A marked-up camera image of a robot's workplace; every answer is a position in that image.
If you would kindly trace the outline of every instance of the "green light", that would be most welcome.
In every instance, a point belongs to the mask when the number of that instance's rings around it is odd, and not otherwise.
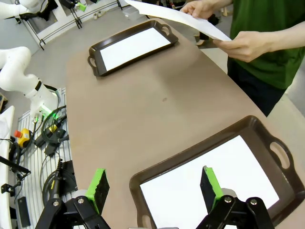
[[[42,110],[44,110],[44,112],[46,113],[46,115],[49,115],[52,113],[52,111],[47,108],[45,105],[41,105]]]

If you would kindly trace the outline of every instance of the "black clamp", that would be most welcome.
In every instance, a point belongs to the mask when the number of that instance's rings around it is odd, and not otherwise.
[[[222,229],[225,225],[239,229],[274,229],[266,206],[258,197],[242,202],[229,195],[222,196],[196,229]]]
[[[85,196],[72,198],[66,203],[59,198],[50,199],[35,229],[72,229],[78,225],[87,229],[110,229]]]

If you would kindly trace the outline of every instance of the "green shirt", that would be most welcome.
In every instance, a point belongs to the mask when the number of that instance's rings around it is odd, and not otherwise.
[[[233,0],[233,3],[231,39],[240,31],[279,31],[305,21],[305,0]],[[302,47],[268,52],[250,63],[236,61],[258,79],[286,89],[292,83],[304,54],[305,47]]]

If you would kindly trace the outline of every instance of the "white paper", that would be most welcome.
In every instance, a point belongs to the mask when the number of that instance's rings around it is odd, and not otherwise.
[[[241,201],[260,197],[267,208],[279,200],[248,145],[236,138],[160,177],[140,185],[157,228],[194,229],[207,215],[200,189],[203,166],[211,167],[221,188]]]
[[[150,15],[159,18],[165,18],[172,21],[177,21],[186,25],[189,25],[200,32],[203,32],[205,35],[221,40],[221,41],[230,41],[231,39],[227,37],[223,32],[221,32],[218,28],[213,26],[208,20],[205,19],[197,19],[193,16],[169,9],[162,6],[152,5],[148,3],[133,1],[133,0],[125,0],[127,3],[132,5],[133,7],[139,10],[140,14]]]
[[[138,56],[161,48],[170,42],[155,28],[150,28],[101,50],[101,55],[109,71]]]

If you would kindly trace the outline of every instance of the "metal frame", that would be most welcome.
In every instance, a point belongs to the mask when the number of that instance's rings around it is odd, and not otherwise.
[[[90,12],[88,12],[88,13],[86,13],[86,14],[80,16],[80,17],[77,16],[76,11],[72,8],[72,9],[70,9],[70,10],[71,10],[71,13],[72,13],[72,15],[73,15],[73,17],[74,17],[74,20],[72,20],[72,21],[70,21],[70,22],[64,24],[63,26],[59,27],[58,29],[56,29],[55,31],[51,32],[50,34],[46,35],[46,36],[43,37],[43,38],[40,38],[40,37],[38,36],[38,34],[35,32],[35,30],[34,30],[33,27],[31,26],[31,24],[29,23],[29,21],[26,21],[26,22],[27,22],[27,24],[29,25],[30,29],[31,29],[31,30],[33,31],[33,33],[35,34],[35,36],[37,37],[37,39],[39,40],[39,46],[41,47],[42,50],[44,50],[42,44],[46,44],[46,43],[45,43],[45,40],[46,40],[46,39],[49,39],[51,36],[55,35],[56,33],[60,32],[61,30],[65,29],[65,28],[67,28],[68,26],[72,25],[73,23],[76,23],[78,29],[81,29],[81,28],[82,28],[82,25],[81,25],[81,24],[82,24],[82,21],[81,21],[81,19],[83,19],[83,18],[85,18],[85,17],[88,17],[88,16],[91,15],[91,14],[94,14],[94,13],[96,13],[96,12],[102,10],[102,9],[105,9],[105,8],[107,8],[107,7],[109,7],[109,6],[112,6],[112,5],[115,5],[115,4],[118,4],[118,6],[121,8],[121,10],[123,10],[123,9],[122,9],[122,6],[121,6],[121,4],[120,4],[120,2],[119,2],[119,0],[113,1],[113,2],[111,2],[111,3],[108,3],[108,4],[104,5],[104,6],[101,6],[101,7],[97,8],[97,9],[95,9],[95,10],[92,10],[92,11],[90,11]]]

